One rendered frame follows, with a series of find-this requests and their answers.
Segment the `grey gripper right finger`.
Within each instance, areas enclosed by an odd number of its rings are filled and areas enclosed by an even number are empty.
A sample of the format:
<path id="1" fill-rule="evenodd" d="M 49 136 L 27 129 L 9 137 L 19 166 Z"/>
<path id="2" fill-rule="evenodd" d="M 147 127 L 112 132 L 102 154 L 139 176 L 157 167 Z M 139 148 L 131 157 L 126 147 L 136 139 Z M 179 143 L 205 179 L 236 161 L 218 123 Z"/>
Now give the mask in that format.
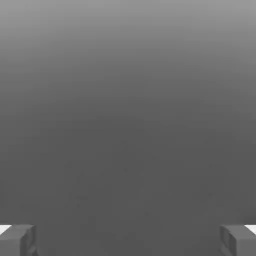
<path id="1" fill-rule="evenodd" d="M 256 224 L 221 225 L 219 235 L 223 256 L 256 256 Z"/>

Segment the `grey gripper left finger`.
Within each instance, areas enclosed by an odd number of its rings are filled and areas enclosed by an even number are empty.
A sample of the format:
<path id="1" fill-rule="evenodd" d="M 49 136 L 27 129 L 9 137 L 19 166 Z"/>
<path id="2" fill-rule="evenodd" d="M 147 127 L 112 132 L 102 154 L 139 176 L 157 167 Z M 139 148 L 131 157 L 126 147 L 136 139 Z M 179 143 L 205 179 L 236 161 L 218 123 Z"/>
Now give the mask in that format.
<path id="1" fill-rule="evenodd" d="M 0 224 L 0 256 L 38 256 L 37 227 Z"/>

